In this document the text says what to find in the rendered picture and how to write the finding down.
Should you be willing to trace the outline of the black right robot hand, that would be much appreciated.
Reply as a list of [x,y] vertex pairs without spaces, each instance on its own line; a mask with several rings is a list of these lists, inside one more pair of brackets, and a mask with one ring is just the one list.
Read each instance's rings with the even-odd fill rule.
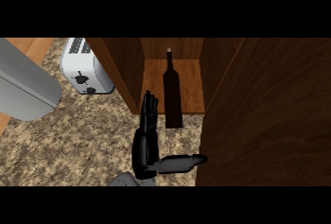
[[131,167],[139,180],[152,179],[158,174],[186,173],[208,161],[202,154],[168,155],[160,158],[157,124],[158,98],[146,91],[131,144]]

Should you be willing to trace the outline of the dark wine bottle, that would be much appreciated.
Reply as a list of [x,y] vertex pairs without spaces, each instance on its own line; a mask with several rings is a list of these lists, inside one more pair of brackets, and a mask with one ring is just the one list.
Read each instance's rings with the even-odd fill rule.
[[165,128],[177,129],[182,124],[182,91],[179,73],[173,68],[171,49],[167,49],[167,70],[162,75]]

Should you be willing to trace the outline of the brown wooden cabinet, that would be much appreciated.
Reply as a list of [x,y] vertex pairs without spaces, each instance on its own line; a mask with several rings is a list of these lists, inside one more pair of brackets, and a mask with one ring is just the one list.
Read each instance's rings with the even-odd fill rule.
[[158,112],[180,109],[202,115],[211,105],[241,38],[89,38],[130,112],[140,112],[145,94],[158,99]]

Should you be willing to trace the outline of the brown wooden cabinet door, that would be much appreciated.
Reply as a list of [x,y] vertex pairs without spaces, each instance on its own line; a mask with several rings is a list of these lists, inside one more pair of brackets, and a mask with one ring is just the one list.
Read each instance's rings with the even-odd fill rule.
[[331,186],[331,38],[247,38],[202,118],[198,186]]

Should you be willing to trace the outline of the white toaster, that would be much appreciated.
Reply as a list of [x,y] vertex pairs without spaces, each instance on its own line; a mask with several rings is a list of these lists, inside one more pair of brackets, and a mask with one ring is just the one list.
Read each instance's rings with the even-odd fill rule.
[[84,38],[68,38],[59,68],[81,95],[111,94],[115,86]]

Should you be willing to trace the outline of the grey rounded appliance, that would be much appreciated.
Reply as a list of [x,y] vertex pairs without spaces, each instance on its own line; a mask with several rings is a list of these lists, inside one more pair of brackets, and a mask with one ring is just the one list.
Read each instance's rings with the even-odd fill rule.
[[0,113],[32,121],[58,107],[62,87],[13,44],[0,38]]

